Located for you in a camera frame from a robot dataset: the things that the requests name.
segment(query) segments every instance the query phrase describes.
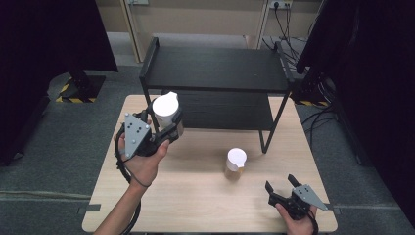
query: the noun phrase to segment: power outlet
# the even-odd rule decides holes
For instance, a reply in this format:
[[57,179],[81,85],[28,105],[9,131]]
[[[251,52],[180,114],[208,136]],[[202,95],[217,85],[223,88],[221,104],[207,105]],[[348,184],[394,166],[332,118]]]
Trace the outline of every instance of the power outlet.
[[149,0],[128,0],[128,3],[133,5],[149,5]]
[[278,10],[293,8],[293,0],[274,0],[269,4],[270,9],[275,9],[274,4],[278,3]]

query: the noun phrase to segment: forearm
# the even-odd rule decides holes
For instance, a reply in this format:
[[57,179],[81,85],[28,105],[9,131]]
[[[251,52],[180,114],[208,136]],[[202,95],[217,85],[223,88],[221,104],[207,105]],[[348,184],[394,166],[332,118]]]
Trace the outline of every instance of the forearm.
[[134,215],[146,188],[130,185],[95,234],[120,234]]

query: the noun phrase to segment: cup lid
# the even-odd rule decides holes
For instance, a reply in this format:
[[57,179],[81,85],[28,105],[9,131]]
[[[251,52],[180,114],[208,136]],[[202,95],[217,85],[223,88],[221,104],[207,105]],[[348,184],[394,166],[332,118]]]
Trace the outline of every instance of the cup lid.
[[246,160],[247,154],[242,149],[233,148],[228,152],[228,161],[237,167],[244,167]]
[[177,94],[171,91],[158,97],[153,103],[153,111],[160,117],[171,116],[178,108]]

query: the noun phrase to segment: electrical cable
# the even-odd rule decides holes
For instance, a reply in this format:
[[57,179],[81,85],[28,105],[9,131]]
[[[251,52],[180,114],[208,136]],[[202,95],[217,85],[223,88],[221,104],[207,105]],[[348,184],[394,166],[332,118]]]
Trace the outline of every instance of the electrical cable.
[[317,11],[317,16],[314,18],[314,21],[311,23],[310,27],[308,28],[308,33],[307,33],[308,36],[310,35],[311,29],[314,26],[315,22],[317,22],[317,19],[320,16],[321,9],[323,8],[325,3],[326,3],[326,0],[321,1],[320,7],[318,8],[318,11]]
[[311,220],[311,224],[312,224],[312,235],[318,235],[318,223],[317,220],[315,219],[315,214],[308,209],[308,211],[306,211],[304,208],[302,208],[299,203],[297,203],[296,201],[294,201],[294,203],[297,205],[297,207],[302,210],[303,213],[305,213],[307,215],[307,217]]
[[291,56],[290,54],[288,54],[288,53],[285,53],[285,52],[284,52],[284,55],[286,55],[287,57],[289,57],[289,58],[290,58],[290,59],[292,59],[292,60],[294,59],[294,57],[292,57],[292,56]]
[[268,43],[266,43],[265,39],[262,38],[262,41],[263,41],[263,43],[265,43],[266,47],[268,47],[269,50],[274,50],[268,45]]
[[296,69],[296,63],[294,63],[294,62],[292,62],[292,61],[290,61],[290,60],[287,60],[287,63],[289,64],[290,69],[293,69],[293,70],[295,70],[295,69]]
[[317,84],[317,88],[320,91],[320,93],[323,95],[324,99],[328,102],[328,103],[332,103],[332,101],[330,100],[330,98],[327,97],[326,92],[324,91],[324,88],[321,85],[321,82]]
[[[125,127],[124,127],[124,123],[121,125],[121,128],[119,129],[118,133],[115,136],[115,157],[117,159],[116,161],[116,165],[117,168],[119,169],[119,171],[121,171],[122,175],[124,176],[124,178],[127,180],[128,183],[131,182],[131,175],[128,174],[124,163],[126,161],[123,161],[121,158],[121,154],[119,153],[119,147],[118,147],[118,141],[119,138],[121,137],[122,133],[125,132]],[[121,234],[129,234],[129,232],[131,231],[131,229],[134,227],[135,223],[137,222],[138,216],[140,215],[140,211],[141,211],[141,201],[138,203],[137,208],[135,209],[134,215],[132,216],[130,222],[128,223],[127,227],[121,232]]]
[[[323,121],[323,120],[325,120],[323,123],[321,123],[320,125],[317,125],[317,126],[315,126],[313,129],[317,129],[318,127],[320,127],[320,126],[322,126],[322,125],[324,125],[325,123],[327,123],[327,122],[329,122],[330,120],[332,120],[332,119],[335,119],[334,117],[327,117],[327,118],[322,118],[322,119],[320,119],[320,120],[318,120],[317,122],[320,122],[320,121]],[[309,132],[311,130],[311,127],[310,128],[308,128],[308,129],[306,129],[304,132],[305,133],[307,133],[307,132]]]
[[[324,112],[324,113],[327,113],[327,112],[331,112],[331,106],[328,106],[328,107],[326,107],[323,111],[321,111],[321,112]],[[314,116],[317,116],[317,115],[319,115],[320,113],[315,113],[315,114],[313,114],[313,115],[311,115],[310,117],[308,117],[308,118],[306,118],[305,120],[303,120],[302,122],[301,122],[301,124],[305,124],[307,121],[309,121],[311,118],[313,118]]]
[[302,40],[302,39],[299,39],[299,38],[297,38],[297,37],[292,37],[293,39],[295,39],[295,40],[297,40],[297,41],[301,41],[301,42],[307,42],[307,41],[305,41],[305,40]]
[[316,109],[319,109],[319,110],[324,110],[324,109],[326,109],[328,106],[331,106],[331,104],[330,103],[328,103],[329,105],[324,105],[323,107],[321,107],[321,105],[316,105],[316,104],[314,104],[314,103],[311,103],[311,105],[312,105],[312,107],[314,107],[314,108],[316,108]]
[[300,57],[300,53],[293,48],[293,46],[291,45],[291,41],[290,41],[291,5],[287,5],[287,13],[286,13],[287,24],[286,24],[285,30],[283,29],[283,27],[281,25],[281,22],[280,22],[280,20],[278,18],[277,9],[278,9],[278,4],[274,5],[275,18],[277,20],[277,23],[278,23],[278,25],[280,27],[281,32],[283,33],[283,36],[284,36],[283,40],[285,40],[287,42],[287,45],[290,48],[290,52],[292,54],[291,57],[295,60],[295,64],[294,64],[294,66],[295,66],[296,63],[297,63],[297,60]]
[[317,117],[315,118],[315,120],[311,124],[310,130],[309,130],[309,132],[310,132],[310,150],[311,150],[311,152],[312,152],[312,131],[314,129],[314,124],[317,122],[317,120],[320,118],[321,115],[332,111],[332,109],[329,109],[329,108],[326,109],[326,110],[323,110],[320,113],[318,113]]

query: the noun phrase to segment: black cable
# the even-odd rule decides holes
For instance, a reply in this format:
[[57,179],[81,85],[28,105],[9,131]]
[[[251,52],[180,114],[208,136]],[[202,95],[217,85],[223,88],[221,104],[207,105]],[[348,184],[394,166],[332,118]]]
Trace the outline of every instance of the black cable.
[[330,103],[332,103],[334,100],[336,100],[336,88],[332,88],[327,84],[327,79],[324,79],[321,83],[321,88],[323,92],[325,93],[325,96],[328,97],[330,100]]
[[318,90],[320,91],[321,95],[323,95],[324,99],[326,99],[326,101],[331,104],[332,100],[331,98],[328,96],[327,91],[325,90],[325,88],[322,86],[321,82],[318,83],[317,85]]
[[137,222],[138,216],[140,215],[140,211],[141,211],[141,201],[138,203],[138,206],[135,209],[135,212],[131,218],[131,221],[128,223],[124,231],[121,232],[122,235],[127,235],[129,234],[129,232],[131,232],[131,229],[134,227],[135,223]]
[[273,50],[273,49],[272,49],[272,48],[268,45],[268,43],[266,43],[265,39],[263,39],[263,38],[262,38],[262,41],[263,41],[263,43],[265,43],[266,47],[268,47],[268,49],[269,49],[269,50]]
[[312,235],[318,235],[318,223],[317,220],[315,220],[315,214],[308,209],[308,211],[305,211],[304,208],[302,208],[299,203],[297,203],[295,200],[293,200],[293,202],[297,205],[297,207],[302,210],[303,213],[305,213],[307,215],[307,217],[311,220],[311,224],[312,224]]
[[294,62],[292,62],[290,60],[287,60],[287,63],[289,64],[290,69],[293,69],[294,70],[296,68],[296,63],[294,63]]
[[281,32],[282,32],[282,33],[283,33],[283,35],[284,35],[284,38],[287,38],[287,36],[286,36],[286,34],[285,34],[285,31],[284,31],[283,27],[281,26],[280,20],[278,19],[278,15],[277,15],[277,7],[274,9],[274,13],[275,13],[275,18],[277,19],[278,25],[280,25],[280,29],[281,29]]
[[319,109],[319,110],[324,110],[324,109],[326,109],[328,106],[323,106],[323,107],[321,107],[321,106],[319,106],[319,105],[316,105],[316,104],[314,104],[314,103],[311,103],[311,105],[312,105],[312,107],[314,107],[314,108],[316,108],[316,109]]
[[286,55],[287,57],[289,57],[290,59],[294,60],[294,57],[290,56],[288,53],[284,52],[284,55]]
[[312,27],[314,26],[314,24],[317,22],[318,17],[320,17],[320,14],[318,14],[318,15],[317,15],[317,17],[314,19],[314,22],[312,22],[312,23],[311,23],[311,25],[310,25],[310,27],[308,28],[308,33],[307,33],[308,37],[310,36],[310,33],[311,33],[311,28],[312,28]]
[[297,41],[301,41],[301,42],[307,42],[307,41],[305,41],[305,40],[302,40],[302,39],[299,39],[299,38],[297,38],[297,37],[292,37],[292,38],[294,38],[295,40],[297,40]]
[[[131,182],[131,175],[127,172],[124,163],[126,161],[123,161],[121,158],[121,154],[119,152],[119,146],[118,142],[122,135],[122,133],[125,132],[125,125],[124,123],[121,125],[121,128],[119,129],[118,133],[115,136],[115,157],[116,157],[116,166],[119,171],[121,171],[124,178],[127,180],[128,183]],[[141,201],[138,203],[137,208],[135,209],[134,215],[131,218],[131,221],[128,223],[127,227],[120,233],[122,235],[129,234],[131,229],[134,227],[135,223],[137,222],[138,216],[140,215],[141,211]]]
[[300,57],[300,53],[298,51],[296,51],[293,46],[291,45],[291,37],[290,37],[290,22],[291,22],[291,5],[288,4],[287,5],[287,42],[289,43],[290,49],[291,49],[291,53],[294,54],[293,57],[296,58],[296,61],[299,59]]
[[318,118],[320,118],[321,115],[323,115],[323,114],[325,114],[327,112],[330,112],[330,111],[331,111],[331,109],[326,109],[326,110],[323,110],[322,112],[320,112],[317,115],[317,117],[315,118],[315,120],[313,121],[313,123],[311,124],[311,127],[310,127],[310,150],[311,150],[311,152],[312,152],[312,130],[314,128],[314,124],[317,122]]
[[[326,107],[323,111],[321,111],[320,113],[327,113],[327,112],[331,112],[331,106],[328,106],[328,107]],[[311,115],[311,116],[309,116],[308,118],[306,118],[305,120],[303,120],[302,122],[301,122],[301,124],[305,124],[308,120],[310,120],[311,118],[313,118],[314,116],[317,116],[317,115],[319,115],[320,113],[315,113],[315,114],[313,114],[313,115]]]
[[[320,121],[323,121],[323,120],[325,120],[325,121],[323,123],[321,123],[320,125],[315,126],[313,129],[317,129],[318,127],[324,125],[325,123],[329,122],[332,119],[336,119],[336,118],[335,117],[327,117],[327,118],[323,118],[323,119],[318,120],[317,122],[320,122]],[[310,130],[311,130],[311,127],[306,129],[304,132],[307,133]]]

